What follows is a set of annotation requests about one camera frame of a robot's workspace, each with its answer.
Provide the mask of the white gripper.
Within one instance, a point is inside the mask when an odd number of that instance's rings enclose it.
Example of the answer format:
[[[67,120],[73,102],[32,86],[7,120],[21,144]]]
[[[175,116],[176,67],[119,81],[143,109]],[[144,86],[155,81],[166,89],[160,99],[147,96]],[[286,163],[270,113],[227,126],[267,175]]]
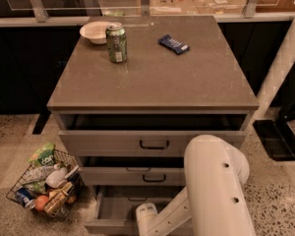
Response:
[[[136,218],[140,229],[150,229],[158,212],[155,204],[146,203],[137,207]]]

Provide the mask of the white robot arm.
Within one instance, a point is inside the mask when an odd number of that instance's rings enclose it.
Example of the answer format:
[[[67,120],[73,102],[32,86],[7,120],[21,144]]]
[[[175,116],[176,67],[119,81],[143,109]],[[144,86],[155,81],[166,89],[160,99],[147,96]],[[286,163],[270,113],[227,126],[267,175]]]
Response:
[[[163,210],[137,207],[139,236],[167,236],[187,221],[194,236],[257,236],[242,191],[250,166],[239,149],[197,136],[185,149],[184,173],[186,186]]]

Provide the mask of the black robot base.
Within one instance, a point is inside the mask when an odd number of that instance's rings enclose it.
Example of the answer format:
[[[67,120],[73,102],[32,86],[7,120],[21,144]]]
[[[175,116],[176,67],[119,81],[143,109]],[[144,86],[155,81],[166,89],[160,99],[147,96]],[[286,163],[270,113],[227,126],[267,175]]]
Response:
[[[295,120],[295,100],[284,105],[275,120],[256,120],[253,127],[269,158],[274,161],[295,160],[295,133],[288,125]]]

